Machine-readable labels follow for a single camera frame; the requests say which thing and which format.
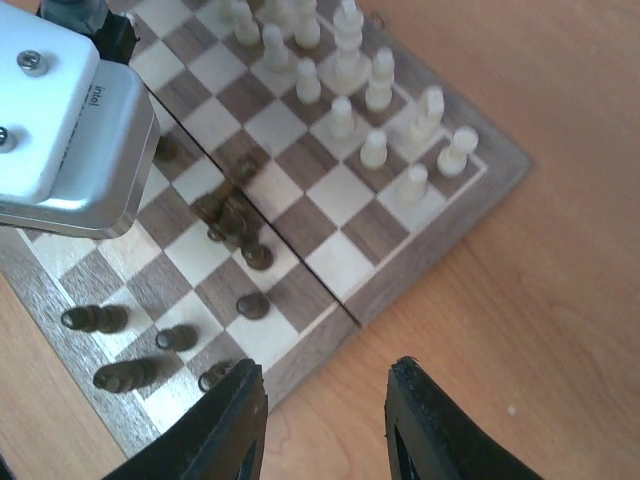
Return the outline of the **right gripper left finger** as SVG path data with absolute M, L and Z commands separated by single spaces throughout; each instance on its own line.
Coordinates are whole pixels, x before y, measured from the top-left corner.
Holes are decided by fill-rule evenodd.
M 242 359 L 169 430 L 106 478 L 258 479 L 267 418 L 262 367 Z

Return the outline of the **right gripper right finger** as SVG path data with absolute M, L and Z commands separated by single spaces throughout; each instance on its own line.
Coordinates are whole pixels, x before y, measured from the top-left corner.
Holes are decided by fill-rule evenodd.
M 538 479 L 486 434 L 416 359 L 388 372 L 384 405 L 393 479 Z

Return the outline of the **wooden chess board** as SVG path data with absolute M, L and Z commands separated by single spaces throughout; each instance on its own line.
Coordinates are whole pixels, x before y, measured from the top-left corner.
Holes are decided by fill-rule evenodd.
M 334 1 L 288 63 L 243 46 L 219 1 L 115 1 L 139 40 L 162 155 L 112 240 L 3 228 L 6 279 L 126 455 L 199 398 L 211 366 L 263 368 L 271 405 L 432 267 L 530 159 L 373 22 L 361 75 L 334 75 Z

